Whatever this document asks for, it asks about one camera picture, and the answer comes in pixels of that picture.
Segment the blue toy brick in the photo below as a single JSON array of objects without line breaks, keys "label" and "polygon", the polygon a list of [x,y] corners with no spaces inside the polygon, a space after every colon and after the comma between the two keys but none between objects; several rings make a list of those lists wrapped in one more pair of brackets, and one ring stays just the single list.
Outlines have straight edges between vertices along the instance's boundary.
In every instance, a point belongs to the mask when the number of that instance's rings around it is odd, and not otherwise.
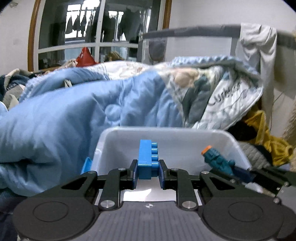
[{"label": "blue toy brick", "polygon": [[159,152],[156,142],[140,140],[137,170],[141,180],[151,180],[158,176]]}]

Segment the beige and teal toy gun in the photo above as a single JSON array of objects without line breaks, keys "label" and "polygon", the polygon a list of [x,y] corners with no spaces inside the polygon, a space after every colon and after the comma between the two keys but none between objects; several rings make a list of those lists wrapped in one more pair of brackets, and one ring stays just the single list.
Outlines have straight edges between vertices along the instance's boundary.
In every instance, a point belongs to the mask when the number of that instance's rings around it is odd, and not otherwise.
[{"label": "beige and teal toy gun", "polygon": [[235,177],[244,183],[250,183],[254,180],[254,175],[252,175],[250,171],[236,166],[236,162],[234,160],[226,159],[212,146],[207,146],[201,152],[201,155],[204,157],[205,162],[212,168],[212,170]]}]

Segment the blue bin clip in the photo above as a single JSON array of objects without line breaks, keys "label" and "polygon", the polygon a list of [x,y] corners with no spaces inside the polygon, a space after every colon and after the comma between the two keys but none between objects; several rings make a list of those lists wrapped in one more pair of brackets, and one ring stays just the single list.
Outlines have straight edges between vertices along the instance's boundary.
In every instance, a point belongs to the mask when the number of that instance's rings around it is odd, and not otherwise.
[{"label": "blue bin clip", "polygon": [[91,170],[92,166],[92,159],[90,157],[87,157],[84,161],[84,164],[82,166],[80,174],[86,173]]}]

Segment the white plastic storage bin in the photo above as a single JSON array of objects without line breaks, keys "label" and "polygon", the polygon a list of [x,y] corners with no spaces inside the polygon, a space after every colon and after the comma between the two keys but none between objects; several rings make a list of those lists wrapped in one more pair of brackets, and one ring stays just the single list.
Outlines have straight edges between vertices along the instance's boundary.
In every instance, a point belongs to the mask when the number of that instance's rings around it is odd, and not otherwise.
[{"label": "white plastic storage bin", "polygon": [[228,160],[243,169],[250,162],[232,135],[220,130],[197,130],[191,128],[108,128],[101,134],[94,153],[91,169],[99,175],[108,174],[115,168],[128,168],[138,158],[141,140],[158,144],[159,158],[168,168],[180,168],[198,175],[209,171],[201,152],[207,146],[217,149]]}]

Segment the light blue quilt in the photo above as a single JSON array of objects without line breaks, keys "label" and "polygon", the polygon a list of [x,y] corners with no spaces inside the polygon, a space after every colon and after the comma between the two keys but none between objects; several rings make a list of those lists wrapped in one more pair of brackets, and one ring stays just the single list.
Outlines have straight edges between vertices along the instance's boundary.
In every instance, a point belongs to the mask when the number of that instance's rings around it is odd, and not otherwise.
[{"label": "light blue quilt", "polygon": [[173,69],[47,90],[1,114],[1,188],[33,196],[80,174],[115,126],[181,127],[167,89]]}]

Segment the patterned white quilt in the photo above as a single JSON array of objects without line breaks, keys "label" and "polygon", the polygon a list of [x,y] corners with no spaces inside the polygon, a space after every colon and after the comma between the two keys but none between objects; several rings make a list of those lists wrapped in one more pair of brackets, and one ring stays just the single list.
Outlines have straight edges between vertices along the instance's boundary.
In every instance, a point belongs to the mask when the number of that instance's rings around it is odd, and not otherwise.
[{"label": "patterned white quilt", "polygon": [[257,71],[231,56],[176,57],[156,65],[114,61],[94,68],[104,80],[120,82],[106,107],[117,126],[225,130],[263,93]]}]

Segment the red bag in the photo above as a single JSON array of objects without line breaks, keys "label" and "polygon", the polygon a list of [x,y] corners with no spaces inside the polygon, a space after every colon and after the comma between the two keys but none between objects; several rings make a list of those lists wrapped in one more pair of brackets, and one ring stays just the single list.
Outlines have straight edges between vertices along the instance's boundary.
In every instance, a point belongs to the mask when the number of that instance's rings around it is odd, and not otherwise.
[{"label": "red bag", "polygon": [[76,67],[88,67],[96,65],[97,62],[92,57],[89,49],[87,47],[84,47],[81,50],[80,55],[76,59]]}]

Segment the plaid blue grey blanket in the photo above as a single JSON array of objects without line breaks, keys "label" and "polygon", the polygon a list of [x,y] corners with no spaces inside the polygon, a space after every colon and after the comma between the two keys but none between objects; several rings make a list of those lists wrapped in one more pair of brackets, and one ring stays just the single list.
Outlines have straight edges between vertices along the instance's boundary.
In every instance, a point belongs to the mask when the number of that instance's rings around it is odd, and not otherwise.
[{"label": "plaid blue grey blanket", "polygon": [[27,82],[34,77],[34,73],[22,69],[15,69],[1,76],[1,102],[8,110],[19,103]]}]

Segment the white cloth on rail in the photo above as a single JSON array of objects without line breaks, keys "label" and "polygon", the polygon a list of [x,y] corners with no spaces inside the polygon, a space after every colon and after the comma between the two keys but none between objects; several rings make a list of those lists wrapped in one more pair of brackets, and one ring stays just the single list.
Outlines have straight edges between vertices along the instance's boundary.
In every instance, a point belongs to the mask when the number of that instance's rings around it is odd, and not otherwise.
[{"label": "white cloth on rail", "polygon": [[263,81],[261,108],[269,123],[274,100],[274,65],[278,34],[276,28],[251,23],[242,23],[236,54],[260,74]]}]

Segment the grey bed rail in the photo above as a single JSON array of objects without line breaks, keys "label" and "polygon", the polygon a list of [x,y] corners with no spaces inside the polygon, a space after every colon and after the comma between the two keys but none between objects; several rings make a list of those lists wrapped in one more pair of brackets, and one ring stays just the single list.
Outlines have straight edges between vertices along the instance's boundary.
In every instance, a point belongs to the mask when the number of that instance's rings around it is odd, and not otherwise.
[{"label": "grey bed rail", "polygon": [[[143,34],[143,39],[168,38],[168,37],[240,37],[241,25],[209,25],[194,26],[175,29],[163,29]],[[295,38],[292,33],[277,31],[277,45],[295,50]]]}]

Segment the window with wooden frame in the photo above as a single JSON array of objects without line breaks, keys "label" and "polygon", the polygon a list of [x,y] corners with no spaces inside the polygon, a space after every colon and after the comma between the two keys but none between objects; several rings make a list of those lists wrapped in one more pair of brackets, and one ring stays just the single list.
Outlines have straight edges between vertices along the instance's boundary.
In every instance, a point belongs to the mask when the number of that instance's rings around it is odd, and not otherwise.
[{"label": "window with wooden frame", "polygon": [[168,28],[171,1],[35,1],[28,40],[28,70],[45,70],[77,58],[83,48],[95,62],[137,60],[143,34]]}]

